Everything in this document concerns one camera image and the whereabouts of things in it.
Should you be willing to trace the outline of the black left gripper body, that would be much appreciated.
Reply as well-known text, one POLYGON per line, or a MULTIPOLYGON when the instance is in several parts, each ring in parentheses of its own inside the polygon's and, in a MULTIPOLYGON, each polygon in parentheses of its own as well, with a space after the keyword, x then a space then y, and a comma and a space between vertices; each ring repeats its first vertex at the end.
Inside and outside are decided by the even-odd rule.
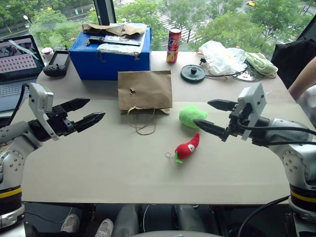
POLYGON ((52 111, 46 113, 48 124, 51 126, 55 134, 60 137, 67 136, 75 132, 75 123, 67 119, 67 112, 73 111, 70 103, 63 103, 52 107, 52 111))

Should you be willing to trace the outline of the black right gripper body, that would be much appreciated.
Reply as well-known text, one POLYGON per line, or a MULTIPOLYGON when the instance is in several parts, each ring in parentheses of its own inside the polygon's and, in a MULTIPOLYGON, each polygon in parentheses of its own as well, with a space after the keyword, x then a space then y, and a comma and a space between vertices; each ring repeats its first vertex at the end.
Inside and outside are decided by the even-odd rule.
POLYGON ((249 115, 252 113, 250 103, 240 105, 237 102, 228 102, 225 109, 231 111, 231 113, 229 114, 229 125, 220 137, 223 142, 226 142, 230 135, 235 137, 238 135, 241 136, 245 132, 245 129, 241 128, 238 124, 247 126, 249 124, 249 115))

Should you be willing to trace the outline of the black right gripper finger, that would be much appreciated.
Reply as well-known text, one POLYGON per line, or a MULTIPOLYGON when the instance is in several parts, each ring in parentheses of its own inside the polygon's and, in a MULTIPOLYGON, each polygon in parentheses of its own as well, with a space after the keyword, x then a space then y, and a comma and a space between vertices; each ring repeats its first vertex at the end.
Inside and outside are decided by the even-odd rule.
POLYGON ((237 102, 223 99, 214 99, 208 101, 207 104, 221 111, 233 111, 237 102))
POLYGON ((214 123, 204 119, 194 119, 193 122, 203 131, 213 134, 221 139, 225 138, 225 128, 217 126, 214 123))

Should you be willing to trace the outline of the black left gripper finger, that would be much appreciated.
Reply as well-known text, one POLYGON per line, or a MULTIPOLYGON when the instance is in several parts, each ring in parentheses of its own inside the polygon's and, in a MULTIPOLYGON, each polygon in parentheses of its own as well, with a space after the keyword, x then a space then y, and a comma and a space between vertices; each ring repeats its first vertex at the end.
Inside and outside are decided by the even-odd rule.
POLYGON ((84 107, 89 101, 90 99, 88 98, 75 98, 60 104, 60 106, 63 108, 64 111, 71 112, 84 107))
POLYGON ((85 116, 83 119, 75 122, 76 132, 82 132, 97 124, 105 116, 105 114, 105 112, 91 113, 85 116))

